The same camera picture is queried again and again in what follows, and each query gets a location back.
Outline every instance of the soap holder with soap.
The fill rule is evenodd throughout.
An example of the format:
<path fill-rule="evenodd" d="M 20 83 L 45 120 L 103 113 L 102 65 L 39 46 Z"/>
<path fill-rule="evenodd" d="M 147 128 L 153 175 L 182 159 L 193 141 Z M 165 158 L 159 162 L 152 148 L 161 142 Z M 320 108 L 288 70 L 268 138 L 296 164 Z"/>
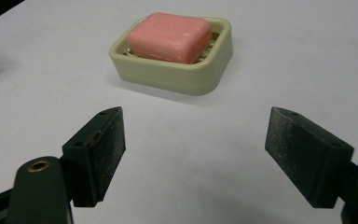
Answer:
<path fill-rule="evenodd" d="M 212 26 L 212 41 L 192 64 L 144 59 L 132 54 L 127 35 L 142 21 L 138 20 L 109 50 L 120 78 L 188 95 L 203 95 L 213 91 L 233 54 L 231 25 L 225 19 L 203 19 Z"/>

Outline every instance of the green plastic soap tray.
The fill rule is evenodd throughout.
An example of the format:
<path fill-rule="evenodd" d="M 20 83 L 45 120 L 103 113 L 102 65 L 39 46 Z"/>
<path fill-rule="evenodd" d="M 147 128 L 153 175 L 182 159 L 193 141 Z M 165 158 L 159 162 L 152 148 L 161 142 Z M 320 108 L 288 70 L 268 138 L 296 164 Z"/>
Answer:
<path fill-rule="evenodd" d="M 146 86 L 188 95 L 213 91 L 233 54 L 231 25 L 225 19 L 203 18 L 212 26 L 210 46 L 192 64 L 170 63 L 139 58 L 131 53 L 127 35 L 138 20 L 109 50 L 121 79 Z"/>

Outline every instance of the bolt hole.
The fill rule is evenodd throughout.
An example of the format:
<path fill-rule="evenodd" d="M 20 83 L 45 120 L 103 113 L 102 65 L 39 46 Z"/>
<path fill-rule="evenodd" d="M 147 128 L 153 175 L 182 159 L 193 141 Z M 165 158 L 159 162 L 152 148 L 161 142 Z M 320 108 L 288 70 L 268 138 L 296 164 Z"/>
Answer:
<path fill-rule="evenodd" d="M 85 142 L 76 142 L 75 143 L 75 147 L 83 147 L 84 145 L 86 145 Z"/>
<path fill-rule="evenodd" d="M 342 145 L 341 145 L 341 144 L 338 144 L 338 143 L 331 143 L 331 145 L 332 145 L 333 147 L 342 147 Z"/>
<path fill-rule="evenodd" d="M 50 166 L 49 161 L 37 161 L 28 167 L 28 172 L 39 172 L 43 171 Z"/>

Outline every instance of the pink soap bar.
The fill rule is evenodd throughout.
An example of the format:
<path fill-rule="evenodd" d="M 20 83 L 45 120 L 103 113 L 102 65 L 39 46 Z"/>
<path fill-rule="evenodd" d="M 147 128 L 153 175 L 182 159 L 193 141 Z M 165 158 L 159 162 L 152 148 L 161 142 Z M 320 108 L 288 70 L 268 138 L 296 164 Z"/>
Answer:
<path fill-rule="evenodd" d="M 204 19 L 154 13 L 127 36 L 131 51 L 142 58 L 193 63 L 208 47 L 211 24 Z"/>

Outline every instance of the white table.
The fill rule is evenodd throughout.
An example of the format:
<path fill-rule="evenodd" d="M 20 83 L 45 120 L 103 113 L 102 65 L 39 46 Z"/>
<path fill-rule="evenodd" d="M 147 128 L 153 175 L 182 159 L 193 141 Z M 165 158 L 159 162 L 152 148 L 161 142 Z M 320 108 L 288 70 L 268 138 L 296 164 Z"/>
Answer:
<path fill-rule="evenodd" d="M 118 77 L 110 46 L 155 11 L 231 22 L 234 55 L 213 92 Z M 275 105 L 354 146 L 358 163 L 358 1 L 25 1 L 0 17 L 0 192 L 118 105 L 127 151 L 76 224 L 340 223 L 343 202 L 312 209 L 264 143 Z"/>

